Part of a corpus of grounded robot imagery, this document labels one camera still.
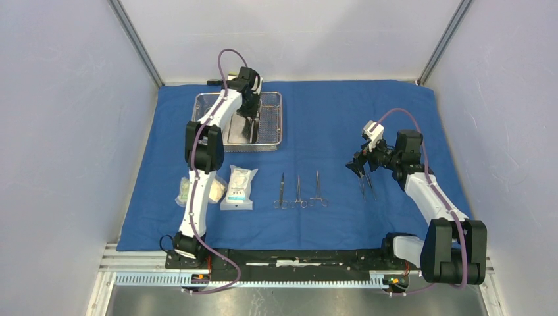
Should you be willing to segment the steel toothed tissue forceps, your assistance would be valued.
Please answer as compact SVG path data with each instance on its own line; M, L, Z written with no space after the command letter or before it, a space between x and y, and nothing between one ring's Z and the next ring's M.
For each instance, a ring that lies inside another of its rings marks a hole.
M372 196L374 198L374 201L378 201L377 195L376 195L376 190L374 189L374 185L372 183L372 179L370 177L370 174L368 172L365 171L365 177L368 183L368 186L370 187L370 190L372 192Z

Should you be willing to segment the metal mesh tray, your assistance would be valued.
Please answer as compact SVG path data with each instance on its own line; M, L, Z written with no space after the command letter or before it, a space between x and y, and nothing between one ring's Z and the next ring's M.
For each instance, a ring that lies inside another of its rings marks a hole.
M225 152L269 152L278 149L282 142L282 95L278 92L263 92L260 101L261 116L256 144L228 144L229 121L222 130Z

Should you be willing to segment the steel hemostat forceps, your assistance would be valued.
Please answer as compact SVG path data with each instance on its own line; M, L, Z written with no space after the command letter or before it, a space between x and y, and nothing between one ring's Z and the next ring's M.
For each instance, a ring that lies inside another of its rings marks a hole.
M308 199L308 206L309 207L313 207L317 204L322 205L323 207L328 207L328 200L322 196L322 192L321 192L321 184L320 184L320 174L319 171L316 170L316 190L315 190L315 196L314 197L310 197Z

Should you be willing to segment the steel ring-handled forceps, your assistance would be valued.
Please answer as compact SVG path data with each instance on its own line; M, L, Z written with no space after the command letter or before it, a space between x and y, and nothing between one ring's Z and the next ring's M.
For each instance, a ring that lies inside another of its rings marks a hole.
M295 200L289 204L290 208L295 208L300 206L301 208L305 209L308 206L307 200L302 199L301 194L301 178L300 176L297 177L297 188L296 188L296 195Z

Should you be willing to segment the white sterile packet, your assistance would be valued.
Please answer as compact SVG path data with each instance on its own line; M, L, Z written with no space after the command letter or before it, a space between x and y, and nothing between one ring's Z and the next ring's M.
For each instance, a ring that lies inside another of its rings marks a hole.
M251 183L258 169L245 169L230 165L231 173L225 198L220 204L221 211L251 211L253 201Z

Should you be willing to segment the steel surgical scissors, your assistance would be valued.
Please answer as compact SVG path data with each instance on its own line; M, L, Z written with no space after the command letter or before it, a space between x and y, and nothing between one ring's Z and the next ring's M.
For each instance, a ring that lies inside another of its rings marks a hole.
M284 174L282 174L281 179L280 179L279 197L276 201L273 202L273 207L275 209L287 209L288 208L288 202L284 199L284 186L285 186L285 180L284 180Z

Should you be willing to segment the green sterile packet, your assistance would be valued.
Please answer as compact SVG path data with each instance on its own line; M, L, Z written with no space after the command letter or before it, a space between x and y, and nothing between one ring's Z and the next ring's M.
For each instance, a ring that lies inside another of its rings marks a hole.
M176 204L180 207L185 207L186 203L188 202L189 186L190 186L189 179L186 177L181 177L179 189L178 189L178 195L175 198Z

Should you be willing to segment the beige gauze packet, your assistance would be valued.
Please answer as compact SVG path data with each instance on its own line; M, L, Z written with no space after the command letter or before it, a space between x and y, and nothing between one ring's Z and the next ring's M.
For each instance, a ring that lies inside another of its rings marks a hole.
M209 202L219 203L223 199L223 196L225 195L227 189L228 189L227 181L225 181L223 178L221 178L219 175L216 174L211 183Z

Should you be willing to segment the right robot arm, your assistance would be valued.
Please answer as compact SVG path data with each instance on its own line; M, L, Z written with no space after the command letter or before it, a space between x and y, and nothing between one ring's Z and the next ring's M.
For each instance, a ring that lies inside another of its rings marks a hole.
M346 167L360 179L383 167L411 198L428 224L425 238L390 233L384 239L380 260L389 269L405 261L418 267L426 282L454 286L480 285L486 277L488 231L480 220L470 219L439 186L421 149L423 135L400 130L394 146L383 137L383 126L363 129L365 144Z

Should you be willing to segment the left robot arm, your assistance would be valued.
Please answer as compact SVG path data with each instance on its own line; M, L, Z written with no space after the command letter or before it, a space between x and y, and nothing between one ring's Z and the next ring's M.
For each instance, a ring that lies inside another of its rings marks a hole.
M222 131L234 114L256 117L262 83L256 70L241 67L237 76L223 82L219 97L211 108L199 120L186 125L185 159L190 184L184 218L173 237L173 248L191 268L201 267L207 259L207 248L203 243L205 217L211 185L224 162Z

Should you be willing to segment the steel needle holder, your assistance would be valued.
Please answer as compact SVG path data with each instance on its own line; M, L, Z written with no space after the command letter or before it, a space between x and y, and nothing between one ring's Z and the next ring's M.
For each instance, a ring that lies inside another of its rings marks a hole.
M259 119L257 117L245 117L245 124L242 133L248 144L254 144L257 141L258 128Z

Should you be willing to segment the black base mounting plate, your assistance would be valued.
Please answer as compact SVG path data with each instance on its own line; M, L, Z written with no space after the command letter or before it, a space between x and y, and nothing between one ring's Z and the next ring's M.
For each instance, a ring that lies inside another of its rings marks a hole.
M208 280L303 281L364 280L371 271L408 275L419 268L380 248L357 250L233 250L207 251L199 262L188 261L173 250L166 251L165 268L191 269Z

